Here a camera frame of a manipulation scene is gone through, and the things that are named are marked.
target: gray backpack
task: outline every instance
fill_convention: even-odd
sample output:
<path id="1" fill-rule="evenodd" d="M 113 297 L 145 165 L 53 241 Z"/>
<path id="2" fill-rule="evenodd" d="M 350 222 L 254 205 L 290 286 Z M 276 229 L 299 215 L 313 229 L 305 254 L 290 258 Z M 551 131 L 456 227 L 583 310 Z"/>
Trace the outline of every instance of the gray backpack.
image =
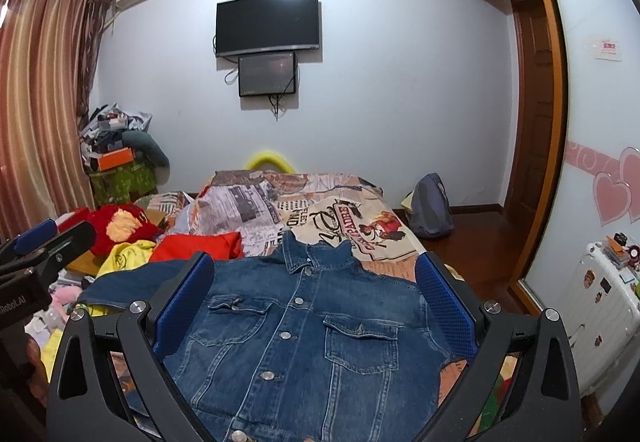
<path id="1" fill-rule="evenodd" d="M 434 239 L 453 231 L 449 199 L 437 173 L 425 176 L 415 186 L 407 220 L 417 237 Z"/>

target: wall-mounted tv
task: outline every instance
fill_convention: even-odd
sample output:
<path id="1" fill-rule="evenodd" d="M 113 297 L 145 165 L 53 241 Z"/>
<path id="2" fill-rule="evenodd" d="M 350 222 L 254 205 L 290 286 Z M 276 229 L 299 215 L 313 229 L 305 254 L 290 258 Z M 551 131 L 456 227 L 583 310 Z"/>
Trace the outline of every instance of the wall-mounted tv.
<path id="1" fill-rule="evenodd" d="M 218 3 L 216 56 L 320 47 L 318 0 Z"/>

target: yellow arch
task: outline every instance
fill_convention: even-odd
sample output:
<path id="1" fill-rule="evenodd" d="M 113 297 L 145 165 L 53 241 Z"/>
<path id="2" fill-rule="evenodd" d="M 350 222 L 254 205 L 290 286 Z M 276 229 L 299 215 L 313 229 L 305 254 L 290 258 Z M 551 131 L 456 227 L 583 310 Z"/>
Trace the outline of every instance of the yellow arch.
<path id="1" fill-rule="evenodd" d="M 271 151 L 260 151 L 257 155 L 251 158 L 244 169 L 251 171 L 257 169 L 262 164 L 273 164 L 283 173 L 292 175 L 296 170 L 291 167 L 291 164 L 287 162 L 282 156 Z"/>

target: suitcase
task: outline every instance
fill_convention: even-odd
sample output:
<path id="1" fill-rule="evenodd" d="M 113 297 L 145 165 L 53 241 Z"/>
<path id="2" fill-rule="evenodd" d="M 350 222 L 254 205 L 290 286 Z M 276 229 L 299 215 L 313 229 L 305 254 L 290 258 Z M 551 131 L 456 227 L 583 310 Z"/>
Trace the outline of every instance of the suitcase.
<path id="1" fill-rule="evenodd" d="M 588 244 L 558 306 L 572 347 L 580 396 L 596 390 L 640 325 L 638 281 L 625 284 L 600 245 Z"/>

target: wooden door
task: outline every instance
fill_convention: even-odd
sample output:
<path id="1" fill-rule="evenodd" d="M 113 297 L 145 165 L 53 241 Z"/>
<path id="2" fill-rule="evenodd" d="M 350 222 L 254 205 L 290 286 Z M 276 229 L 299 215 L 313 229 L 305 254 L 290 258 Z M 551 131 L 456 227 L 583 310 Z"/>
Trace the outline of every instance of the wooden door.
<path id="1" fill-rule="evenodd" d="M 507 219 L 528 233 L 538 208 L 551 146 L 554 72 L 543 0 L 513 2 L 518 36 L 520 95 Z"/>

